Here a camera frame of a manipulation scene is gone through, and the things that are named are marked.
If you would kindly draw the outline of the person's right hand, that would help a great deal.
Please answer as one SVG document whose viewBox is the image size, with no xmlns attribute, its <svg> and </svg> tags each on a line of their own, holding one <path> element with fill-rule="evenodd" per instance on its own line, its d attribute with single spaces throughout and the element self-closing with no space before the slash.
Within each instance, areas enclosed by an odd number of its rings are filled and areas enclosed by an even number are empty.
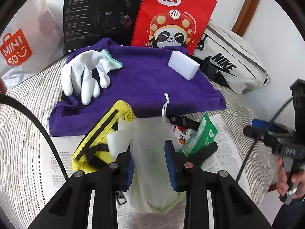
<svg viewBox="0 0 305 229">
<path fill-rule="evenodd" d="M 293 196 L 293 199 L 303 198 L 305 193 L 304 181 L 305 181 L 305 172 L 300 170 L 298 173 L 294 174 L 291 178 L 288 178 L 284 167 L 283 159 L 279 157 L 277 160 L 278 168 L 278 181 L 277 181 L 277 192 L 279 195 L 284 196 L 288 191 L 288 180 L 291 180 L 292 183 L 298 183 L 298 189 Z"/>
</svg>

